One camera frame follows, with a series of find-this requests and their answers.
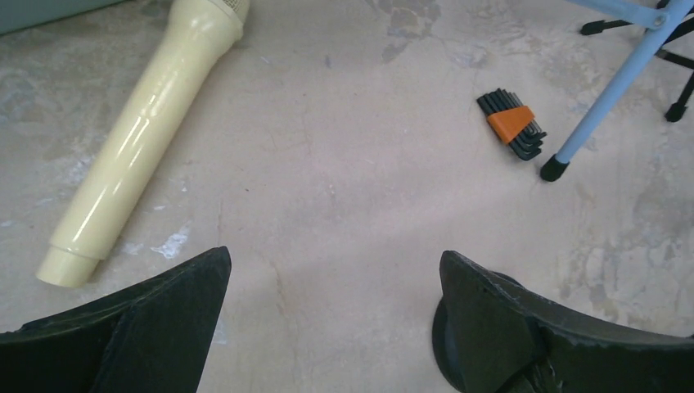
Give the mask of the orange black hex key set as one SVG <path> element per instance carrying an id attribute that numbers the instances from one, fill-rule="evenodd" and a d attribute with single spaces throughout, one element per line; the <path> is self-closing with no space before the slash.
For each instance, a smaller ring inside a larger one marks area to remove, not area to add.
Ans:
<path id="1" fill-rule="evenodd" d="M 539 127 L 533 111 L 515 93 L 498 88 L 478 97 L 476 103 L 500 142 L 519 159 L 530 161 L 542 152 L 547 134 Z"/>

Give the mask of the cream yellow microphone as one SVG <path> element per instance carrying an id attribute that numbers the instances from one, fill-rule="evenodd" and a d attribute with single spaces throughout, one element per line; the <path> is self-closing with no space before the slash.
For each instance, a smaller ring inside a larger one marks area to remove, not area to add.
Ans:
<path id="1" fill-rule="evenodd" d="M 106 260 L 248 1 L 173 2 L 164 36 L 57 225 L 36 276 L 80 287 Z"/>

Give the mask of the light blue music stand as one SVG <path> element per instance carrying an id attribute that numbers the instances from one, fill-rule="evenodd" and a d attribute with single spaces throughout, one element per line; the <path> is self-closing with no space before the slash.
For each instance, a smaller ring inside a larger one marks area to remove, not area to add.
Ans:
<path id="1" fill-rule="evenodd" d="M 655 8 L 629 1 L 575 0 L 574 4 L 613 16 L 614 20 L 626 20 L 631 25 L 643 27 L 645 33 L 640 44 L 644 52 L 657 49 L 693 9 L 693 0 L 660 1 Z M 635 57 L 630 62 L 626 60 L 623 63 L 563 146 L 543 165 L 539 172 L 543 181 L 554 182 L 564 174 L 572 157 L 646 68 L 647 63 L 643 69 L 643 63 Z"/>

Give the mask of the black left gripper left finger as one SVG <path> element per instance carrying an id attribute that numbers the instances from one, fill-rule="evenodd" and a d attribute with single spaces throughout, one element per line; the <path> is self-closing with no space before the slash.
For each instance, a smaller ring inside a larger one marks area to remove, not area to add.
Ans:
<path id="1" fill-rule="evenodd" d="M 194 392 L 232 260 L 210 249 L 153 278 L 1 335 L 4 392 Z"/>

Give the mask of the grey-green plastic toolbox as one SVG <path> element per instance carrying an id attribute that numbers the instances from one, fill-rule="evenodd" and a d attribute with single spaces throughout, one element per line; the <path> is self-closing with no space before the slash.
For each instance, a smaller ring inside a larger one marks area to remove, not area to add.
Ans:
<path id="1" fill-rule="evenodd" d="M 122 2 L 124 0 L 1 0 L 1 35 Z"/>

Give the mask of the black round-base microphone stand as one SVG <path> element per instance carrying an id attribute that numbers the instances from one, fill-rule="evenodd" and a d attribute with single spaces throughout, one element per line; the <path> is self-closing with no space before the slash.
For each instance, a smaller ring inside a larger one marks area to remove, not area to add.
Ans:
<path id="1" fill-rule="evenodd" d="M 435 311 L 431 343 L 435 362 L 444 378 L 457 391 L 467 392 L 452 325 L 448 321 L 448 311 L 444 298 L 439 301 Z"/>

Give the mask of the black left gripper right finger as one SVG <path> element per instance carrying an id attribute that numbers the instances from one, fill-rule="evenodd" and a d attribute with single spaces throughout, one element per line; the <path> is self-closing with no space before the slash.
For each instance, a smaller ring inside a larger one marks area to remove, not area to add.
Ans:
<path id="1" fill-rule="evenodd" d="M 439 275 L 467 392 L 690 392 L 693 339 L 610 323 L 445 251 Z"/>

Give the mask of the black tripod microphone stand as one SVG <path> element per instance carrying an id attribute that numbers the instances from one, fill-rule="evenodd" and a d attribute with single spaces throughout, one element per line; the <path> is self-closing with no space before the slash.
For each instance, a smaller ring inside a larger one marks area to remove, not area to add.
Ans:
<path id="1" fill-rule="evenodd" d="M 604 30 L 607 29 L 616 29 L 619 27 L 624 27 L 631 25 L 631 22 L 628 22 L 626 20 L 595 20 L 592 22 L 589 22 L 585 25 L 583 25 L 579 31 L 579 33 L 583 36 L 590 36 L 590 35 L 596 35 L 596 34 L 601 34 Z M 664 49 L 664 46 L 670 42 L 673 42 L 679 38 L 682 38 L 688 34 L 693 33 L 693 9 L 691 9 L 684 17 L 683 20 L 679 23 L 679 25 L 674 28 L 669 35 L 668 38 L 666 38 L 662 43 L 660 43 L 660 46 L 657 49 L 653 50 L 646 50 L 645 52 L 642 50 L 642 45 L 639 43 L 636 46 L 635 52 L 630 54 L 627 58 L 627 62 L 630 62 L 633 57 L 637 58 L 640 62 L 643 63 L 642 69 L 645 67 L 645 64 L 649 62 L 649 56 L 651 57 L 657 57 L 663 61 L 667 61 L 669 63 L 675 64 L 677 66 L 681 66 L 683 68 L 689 69 L 690 71 L 693 71 L 693 59 L 685 56 L 681 56 L 677 53 L 671 52 L 669 50 Z M 690 76 L 689 80 L 687 81 L 686 85 L 684 86 L 678 100 L 674 102 L 669 109 L 665 112 L 664 118 L 667 122 L 669 123 L 677 123 L 679 122 L 683 115 L 685 114 L 687 110 L 687 104 L 689 102 L 690 97 L 693 94 L 693 75 Z"/>

